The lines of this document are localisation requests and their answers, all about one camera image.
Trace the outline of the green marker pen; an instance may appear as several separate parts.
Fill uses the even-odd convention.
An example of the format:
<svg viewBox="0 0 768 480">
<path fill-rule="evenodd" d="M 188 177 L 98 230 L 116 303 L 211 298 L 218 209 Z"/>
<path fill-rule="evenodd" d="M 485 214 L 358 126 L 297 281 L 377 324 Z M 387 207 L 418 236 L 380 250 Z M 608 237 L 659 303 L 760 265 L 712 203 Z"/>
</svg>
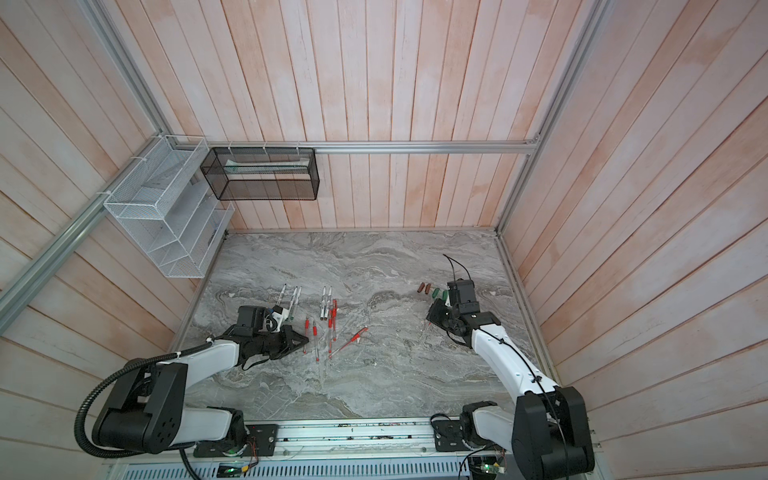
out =
<svg viewBox="0 0 768 480">
<path fill-rule="evenodd" d="M 281 305 L 283 297 L 284 297 L 285 292 L 286 292 L 286 289 L 287 289 L 287 284 L 283 284 L 282 289 L 281 289 L 281 291 L 280 291 L 280 293 L 278 295 L 277 301 L 276 301 L 277 305 Z"/>
<path fill-rule="evenodd" d="M 300 288 L 300 293 L 297 296 L 296 303 L 295 303 L 294 310 L 293 310 L 293 318 L 291 320 L 293 320 L 294 317 L 295 317 L 296 308 L 297 308 L 297 306 L 299 304 L 300 296 L 301 296 L 301 292 L 302 292 L 302 288 L 300 286 L 298 286 L 298 287 Z"/>
<path fill-rule="evenodd" d="M 298 286 L 294 287 L 294 290 L 291 295 L 289 307 L 287 309 L 287 312 L 285 314 L 285 320 L 290 321 L 293 318 L 293 310 L 296 303 L 296 299 L 298 294 L 300 293 L 300 288 Z"/>
</svg>

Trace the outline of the brown marker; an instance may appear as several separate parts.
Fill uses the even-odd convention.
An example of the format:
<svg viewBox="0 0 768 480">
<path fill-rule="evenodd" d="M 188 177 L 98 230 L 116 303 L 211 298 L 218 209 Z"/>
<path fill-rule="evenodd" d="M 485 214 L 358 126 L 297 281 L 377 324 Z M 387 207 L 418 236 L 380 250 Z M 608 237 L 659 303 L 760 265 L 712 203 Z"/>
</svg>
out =
<svg viewBox="0 0 768 480">
<path fill-rule="evenodd" d="M 323 286 L 322 289 L 322 296 L 321 296 L 321 307 L 320 307 L 320 315 L 319 319 L 320 321 L 323 321 L 326 319 L 326 311 L 327 311 L 327 287 Z"/>
<path fill-rule="evenodd" d="M 324 318 L 325 320 L 330 319 L 330 309 L 332 305 L 332 287 L 328 287 L 327 292 L 325 293 L 325 300 L 324 300 Z"/>
</svg>

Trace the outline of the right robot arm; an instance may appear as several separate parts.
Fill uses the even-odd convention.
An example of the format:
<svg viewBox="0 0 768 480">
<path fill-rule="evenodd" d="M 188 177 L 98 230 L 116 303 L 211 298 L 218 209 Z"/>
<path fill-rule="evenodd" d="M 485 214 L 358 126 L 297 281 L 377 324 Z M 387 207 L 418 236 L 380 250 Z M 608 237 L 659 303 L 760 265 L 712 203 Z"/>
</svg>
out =
<svg viewBox="0 0 768 480">
<path fill-rule="evenodd" d="M 497 316 L 480 309 L 472 280 L 450 281 L 447 293 L 430 306 L 427 320 L 479 355 L 514 401 L 512 413 L 493 401 L 480 401 L 463 406 L 456 420 L 433 415 L 438 450 L 463 446 L 479 453 L 498 447 L 512 454 L 525 479 L 569 479 L 594 470 L 583 396 L 533 365 Z"/>
</svg>

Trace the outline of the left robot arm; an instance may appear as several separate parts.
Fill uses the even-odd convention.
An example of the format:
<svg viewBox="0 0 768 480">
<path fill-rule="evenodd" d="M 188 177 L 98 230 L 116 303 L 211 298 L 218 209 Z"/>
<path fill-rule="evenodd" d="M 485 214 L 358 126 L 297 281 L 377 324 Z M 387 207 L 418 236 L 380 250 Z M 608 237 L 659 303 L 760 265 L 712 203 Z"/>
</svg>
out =
<svg viewBox="0 0 768 480">
<path fill-rule="evenodd" d="M 250 436 L 242 412 L 189 407 L 187 389 L 233 368 L 280 360 L 308 342 L 284 322 L 280 307 L 242 306 L 235 324 L 203 344 L 137 358 L 109 375 L 81 404 L 75 440 L 98 458 L 159 454 L 199 443 L 212 444 L 225 456 L 240 454 Z"/>
</svg>

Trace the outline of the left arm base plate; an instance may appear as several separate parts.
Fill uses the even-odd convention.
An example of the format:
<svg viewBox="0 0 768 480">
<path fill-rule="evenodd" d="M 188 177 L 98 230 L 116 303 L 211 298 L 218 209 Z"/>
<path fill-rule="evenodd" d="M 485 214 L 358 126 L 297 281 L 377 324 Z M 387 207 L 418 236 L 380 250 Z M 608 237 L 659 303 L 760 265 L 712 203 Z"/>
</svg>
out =
<svg viewBox="0 0 768 480">
<path fill-rule="evenodd" d="M 222 440 L 201 441 L 194 448 L 195 458 L 270 457 L 274 455 L 279 426 L 277 424 L 245 424 L 228 433 Z"/>
</svg>

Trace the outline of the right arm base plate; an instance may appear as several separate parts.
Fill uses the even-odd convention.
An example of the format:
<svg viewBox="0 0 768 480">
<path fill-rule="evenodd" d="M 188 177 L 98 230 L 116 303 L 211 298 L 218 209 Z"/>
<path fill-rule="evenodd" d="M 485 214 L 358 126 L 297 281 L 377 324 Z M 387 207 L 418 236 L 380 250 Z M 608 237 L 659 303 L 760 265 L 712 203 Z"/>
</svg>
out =
<svg viewBox="0 0 768 480">
<path fill-rule="evenodd" d="M 474 449 L 466 438 L 464 425 L 460 420 L 437 416 L 432 418 L 429 423 L 433 431 L 434 447 L 437 452 L 449 453 Z"/>
</svg>

